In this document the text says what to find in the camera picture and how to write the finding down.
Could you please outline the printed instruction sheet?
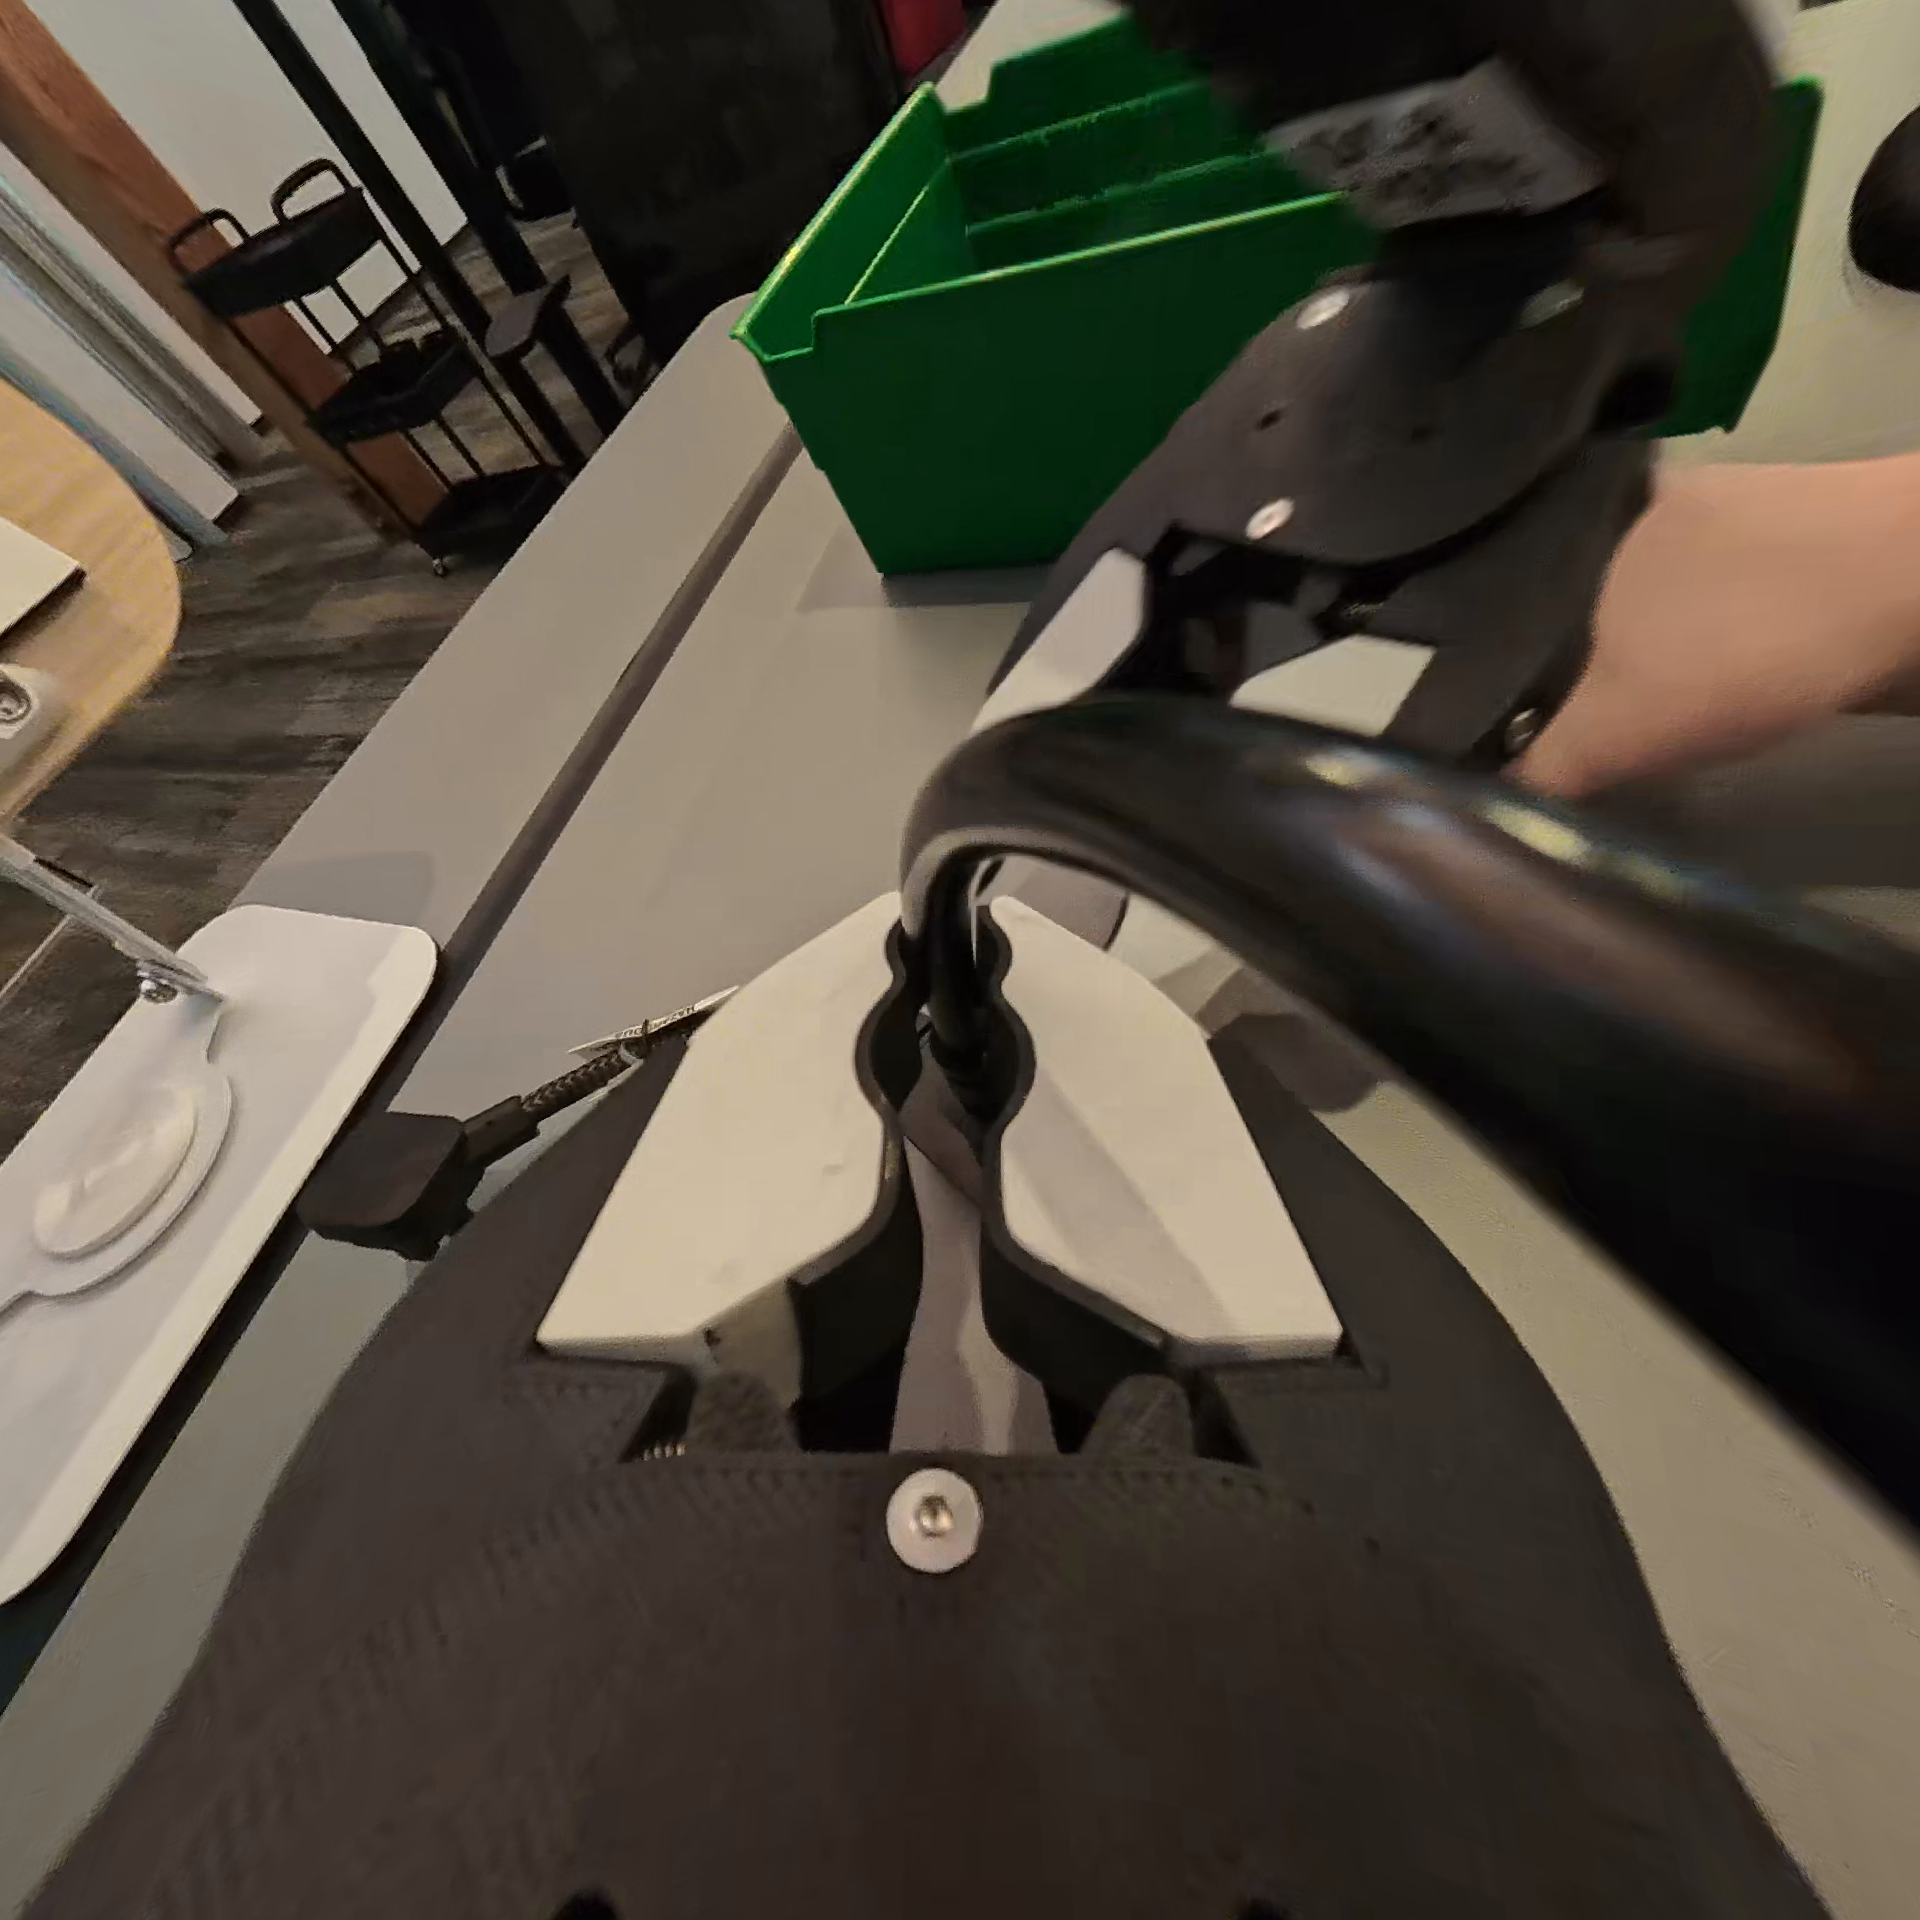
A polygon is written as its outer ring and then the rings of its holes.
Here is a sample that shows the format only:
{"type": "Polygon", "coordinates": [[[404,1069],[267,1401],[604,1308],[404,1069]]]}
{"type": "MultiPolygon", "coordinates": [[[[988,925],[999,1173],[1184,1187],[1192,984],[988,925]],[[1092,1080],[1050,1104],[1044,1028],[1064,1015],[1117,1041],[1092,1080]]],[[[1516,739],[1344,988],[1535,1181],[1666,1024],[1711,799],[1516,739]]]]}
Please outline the printed instruction sheet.
{"type": "Polygon", "coordinates": [[[0,631],[5,638],[83,582],[83,565],[8,519],[0,523],[0,541],[0,631]]]}

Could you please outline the black utility cart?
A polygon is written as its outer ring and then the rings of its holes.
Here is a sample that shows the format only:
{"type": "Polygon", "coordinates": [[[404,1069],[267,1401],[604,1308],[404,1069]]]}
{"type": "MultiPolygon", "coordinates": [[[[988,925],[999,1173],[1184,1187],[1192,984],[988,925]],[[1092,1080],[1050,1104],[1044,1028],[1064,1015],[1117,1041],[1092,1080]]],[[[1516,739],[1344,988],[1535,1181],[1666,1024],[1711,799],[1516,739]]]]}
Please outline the black utility cart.
{"type": "Polygon", "coordinates": [[[555,410],[519,396],[566,286],[511,302],[475,337],[336,160],[297,167],[267,204],[257,228],[221,207],[173,228],[160,246],[182,290],[261,368],[259,330],[300,327],[329,368],[300,401],[304,428],[434,577],[502,565],[584,466],[555,410]]]}

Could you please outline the black metal post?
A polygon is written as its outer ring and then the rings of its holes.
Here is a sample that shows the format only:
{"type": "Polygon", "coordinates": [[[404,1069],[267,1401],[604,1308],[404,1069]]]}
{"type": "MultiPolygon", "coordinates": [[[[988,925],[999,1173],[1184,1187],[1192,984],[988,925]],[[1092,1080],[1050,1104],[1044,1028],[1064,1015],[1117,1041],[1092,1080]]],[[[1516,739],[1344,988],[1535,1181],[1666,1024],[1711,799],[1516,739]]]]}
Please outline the black metal post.
{"type": "Polygon", "coordinates": [[[437,239],[434,224],[347,107],[285,7],[238,3],[234,10],[291,85],[301,107],[317,121],[467,342],[481,350],[555,464],[568,474],[585,468],[587,451],[540,385],[533,363],[551,364],[600,441],[620,426],[625,402],[572,317],[568,279],[546,276],[536,252],[521,239],[506,191],[481,169],[463,132],[441,107],[404,20],[388,4],[329,4],[499,279],[503,296],[498,306],[488,306],[470,285],[450,246],[437,239]]]}

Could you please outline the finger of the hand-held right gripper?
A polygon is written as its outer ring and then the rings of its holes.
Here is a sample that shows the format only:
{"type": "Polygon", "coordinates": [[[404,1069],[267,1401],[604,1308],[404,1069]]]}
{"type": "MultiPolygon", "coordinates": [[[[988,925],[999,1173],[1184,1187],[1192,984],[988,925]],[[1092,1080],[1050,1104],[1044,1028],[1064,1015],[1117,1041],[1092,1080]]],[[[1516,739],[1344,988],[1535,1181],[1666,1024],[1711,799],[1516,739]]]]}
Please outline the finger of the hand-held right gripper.
{"type": "Polygon", "coordinates": [[[1243,713],[1378,739],[1427,675],[1434,649],[1390,636],[1342,636],[1262,669],[1230,697],[1243,713]]]}
{"type": "Polygon", "coordinates": [[[1064,708],[1110,685],[1141,638],[1147,601],[1140,559],[1115,548],[1100,555],[1061,603],[1016,641],[972,733],[1064,708]]]}

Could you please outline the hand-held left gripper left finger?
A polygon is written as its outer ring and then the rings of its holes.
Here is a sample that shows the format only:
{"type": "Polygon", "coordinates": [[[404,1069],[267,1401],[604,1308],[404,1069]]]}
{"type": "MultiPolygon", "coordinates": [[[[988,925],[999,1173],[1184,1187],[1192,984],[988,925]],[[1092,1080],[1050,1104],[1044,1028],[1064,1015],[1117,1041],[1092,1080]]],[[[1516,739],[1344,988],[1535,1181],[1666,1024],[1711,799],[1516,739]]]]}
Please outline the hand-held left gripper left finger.
{"type": "Polygon", "coordinates": [[[752,1378],[804,1449],[884,1449],[920,1307],[918,1020],[895,892],[734,991],[641,1124],[540,1352],[752,1378]]]}

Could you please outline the person's right forearm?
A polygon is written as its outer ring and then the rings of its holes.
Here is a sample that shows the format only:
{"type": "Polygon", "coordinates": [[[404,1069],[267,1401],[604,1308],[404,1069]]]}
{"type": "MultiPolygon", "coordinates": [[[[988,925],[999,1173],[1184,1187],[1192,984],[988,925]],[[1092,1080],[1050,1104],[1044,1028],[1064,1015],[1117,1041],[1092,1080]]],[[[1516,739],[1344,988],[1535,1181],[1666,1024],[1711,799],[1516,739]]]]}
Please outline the person's right forearm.
{"type": "Polygon", "coordinates": [[[1588,664],[1505,776],[1549,800],[1918,713],[1918,455],[1661,471],[1588,664]]]}

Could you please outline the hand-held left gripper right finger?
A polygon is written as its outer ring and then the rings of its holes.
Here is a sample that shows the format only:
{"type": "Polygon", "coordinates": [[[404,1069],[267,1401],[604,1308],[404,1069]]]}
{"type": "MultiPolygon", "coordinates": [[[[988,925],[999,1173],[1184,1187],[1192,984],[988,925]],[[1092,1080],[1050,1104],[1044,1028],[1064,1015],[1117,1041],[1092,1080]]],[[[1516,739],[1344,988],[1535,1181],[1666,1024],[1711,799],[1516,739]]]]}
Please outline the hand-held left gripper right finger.
{"type": "Polygon", "coordinates": [[[1130,1378],[1344,1360],[1345,1333],[1211,1048],[1276,996],[1197,928],[1133,901],[1097,945],[991,901],[1010,1100],[980,1247],[991,1342],[1075,1453],[1130,1378]]]}

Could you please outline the white stand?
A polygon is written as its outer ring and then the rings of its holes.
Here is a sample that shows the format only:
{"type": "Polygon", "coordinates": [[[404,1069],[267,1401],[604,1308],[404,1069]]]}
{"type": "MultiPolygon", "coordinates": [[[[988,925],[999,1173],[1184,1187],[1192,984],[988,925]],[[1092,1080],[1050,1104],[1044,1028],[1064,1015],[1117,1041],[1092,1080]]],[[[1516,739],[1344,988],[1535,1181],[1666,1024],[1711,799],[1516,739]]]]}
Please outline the white stand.
{"type": "Polygon", "coordinates": [[[169,949],[4,837],[135,994],[1,1165],[1,1600],[75,1543],[419,1012],[412,925],[235,907],[169,949]]]}

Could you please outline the green plastic bin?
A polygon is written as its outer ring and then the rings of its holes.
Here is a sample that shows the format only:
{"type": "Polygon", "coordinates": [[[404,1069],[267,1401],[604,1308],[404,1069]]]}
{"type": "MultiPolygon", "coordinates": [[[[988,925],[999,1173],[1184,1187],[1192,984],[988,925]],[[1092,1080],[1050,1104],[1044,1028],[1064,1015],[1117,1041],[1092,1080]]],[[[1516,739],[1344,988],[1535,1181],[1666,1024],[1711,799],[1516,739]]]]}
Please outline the green plastic bin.
{"type": "MultiPolygon", "coordinates": [[[[1654,436],[1736,425],[1780,333],[1822,95],[1753,23],[1770,191],[1654,436]]],[[[1259,330],[1378,252],[1115,4],[960,107],[918,85],[734,337],[879,572],[1047,565],[1259,330]]]]}

